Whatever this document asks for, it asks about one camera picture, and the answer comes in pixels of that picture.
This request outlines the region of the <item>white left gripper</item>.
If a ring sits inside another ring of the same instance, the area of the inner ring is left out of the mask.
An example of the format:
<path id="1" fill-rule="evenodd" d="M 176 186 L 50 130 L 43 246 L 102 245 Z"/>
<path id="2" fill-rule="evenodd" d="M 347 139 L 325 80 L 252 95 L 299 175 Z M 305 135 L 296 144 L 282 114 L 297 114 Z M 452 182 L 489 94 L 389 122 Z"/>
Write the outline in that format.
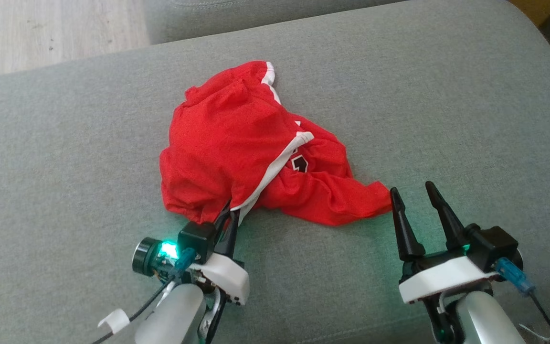
<path id="1" fill-rule="evenodd" d="M 199 281 L 220 288 L 236 305 L 245 306 L 250 293 L 250 279 L 247 271 L 233 260 L 240 210 L 231 211 L 229 200 L 214 221 L 216 235 L 220 236 L 215 252 L 205 263 L 193 263 Z"/>

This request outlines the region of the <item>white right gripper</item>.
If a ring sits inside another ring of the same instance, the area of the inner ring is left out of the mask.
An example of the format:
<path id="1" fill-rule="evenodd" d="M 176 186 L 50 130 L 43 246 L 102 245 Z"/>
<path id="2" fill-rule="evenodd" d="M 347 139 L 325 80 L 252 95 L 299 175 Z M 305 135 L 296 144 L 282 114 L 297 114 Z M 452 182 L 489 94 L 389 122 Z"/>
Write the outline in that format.
<path id="1" fill-rule="evenodd" d="M 399 259 L 404 262 L 399 280 L 399 292 L 404 303 L 414 303 L 444 291 L 489 279 L 489 273 L 482 271 L 466 256 L 470 245 L 467 245 L 464 235 L 465 227 L 449 203 L 432 181 L 426 181 L 425 188 L 432 207 L 439 215 L 446 238 L 445 245 L 450 252 L 424 256 L 425 248 L 415 237 L 399 190 L 391 188 L 389 194 L 397 248 Z"/>

